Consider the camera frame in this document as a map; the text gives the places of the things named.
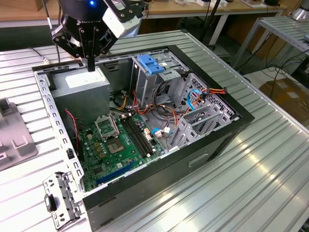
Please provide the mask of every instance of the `gray plastic part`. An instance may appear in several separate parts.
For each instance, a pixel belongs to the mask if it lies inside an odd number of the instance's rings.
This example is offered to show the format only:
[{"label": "gray plastic part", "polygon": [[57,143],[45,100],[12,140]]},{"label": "gray plastic part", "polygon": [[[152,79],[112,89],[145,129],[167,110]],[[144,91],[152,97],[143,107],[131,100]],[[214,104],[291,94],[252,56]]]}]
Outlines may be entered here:
[{"label": "gray plastic part", "polygon": [[7,99],[0,99],[0,171],[37,153],[16,105]]}]

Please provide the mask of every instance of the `red wire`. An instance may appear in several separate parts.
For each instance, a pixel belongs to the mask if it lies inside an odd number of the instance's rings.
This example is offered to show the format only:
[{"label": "red wire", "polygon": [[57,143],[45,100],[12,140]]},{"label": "red wire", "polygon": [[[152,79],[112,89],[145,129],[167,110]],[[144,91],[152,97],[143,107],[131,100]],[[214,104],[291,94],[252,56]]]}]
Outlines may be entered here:
[{"label": "red wire", "polygon": [[68,113],[68,114],[71,116],[72,120],[73,120],[74,127],[75,127],[76,147],[77,147],[77,149],[78,149],[78,137],[77,137],[77,134],[78,134],[78,133],[77,133],[77,126],[76,126],[76,121],[75,121],[75,118],[74,118],[73,114],[71,114],[71,112],[70,112],[70,111],[65,110],[64,112]]}]

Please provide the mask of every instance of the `white table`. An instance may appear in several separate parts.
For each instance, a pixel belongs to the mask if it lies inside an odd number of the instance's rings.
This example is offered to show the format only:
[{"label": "white table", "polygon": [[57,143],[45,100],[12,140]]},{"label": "white table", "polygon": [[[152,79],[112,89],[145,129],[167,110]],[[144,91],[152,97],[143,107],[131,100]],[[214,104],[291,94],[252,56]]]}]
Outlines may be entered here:
[{"label": "white table", "polygon": [[[309,217],[309,131],[255,89],[189,33],[161,32],[119,40],[112,52],[176,44],[243,105],[253,123],[206,166],[102,228],[132,231],[293,231]],[[37,48],[51,62],[53,46]],[[63,50],[62,61],[71,60]],[[65,171],[62,154],[32,66],[30,49],[0,53],[0,97],[15,102],[39,154],[0,172],[0,228],[8,232],[54,232],[43,201],[42,181]],[[65,232],[88,232],[86,218]]]}]

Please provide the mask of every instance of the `yellow wire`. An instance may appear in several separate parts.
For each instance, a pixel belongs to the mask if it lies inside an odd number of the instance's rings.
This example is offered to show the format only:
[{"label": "yellow wire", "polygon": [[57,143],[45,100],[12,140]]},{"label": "yellow wire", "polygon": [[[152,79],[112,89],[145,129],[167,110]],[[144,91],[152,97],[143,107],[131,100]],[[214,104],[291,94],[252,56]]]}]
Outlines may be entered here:
[{"label": "yellow wire", "polygon": [[126,98],[127,98],[127,96],[125,96],[124,103],[122,104],[122,106],[120,108],[118,108],[117,110],[124,109],[124,107],[126,106]]}]

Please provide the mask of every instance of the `chip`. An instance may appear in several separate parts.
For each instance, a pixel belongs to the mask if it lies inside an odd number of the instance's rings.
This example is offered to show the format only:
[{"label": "chip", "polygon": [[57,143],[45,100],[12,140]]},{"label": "chip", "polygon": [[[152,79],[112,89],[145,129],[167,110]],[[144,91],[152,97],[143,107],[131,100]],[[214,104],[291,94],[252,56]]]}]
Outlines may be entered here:
[{"label": "chip", "polygon": [[102,169],[101,166],[100,166],[100,167],[97,167],[97,168],[95,168],[95,169],[93,170],[93,172],[95,173],[95,175],[99,174],[99,173],[102,172],[102,171],[103,171],[103,169]]},{"label": "chip", "polygon": [[123,151],[125,149],[123,143],[119,138],[111,139],[106,142],[106,145],[110,151],[110,153],[115,154],[119,151]]}]

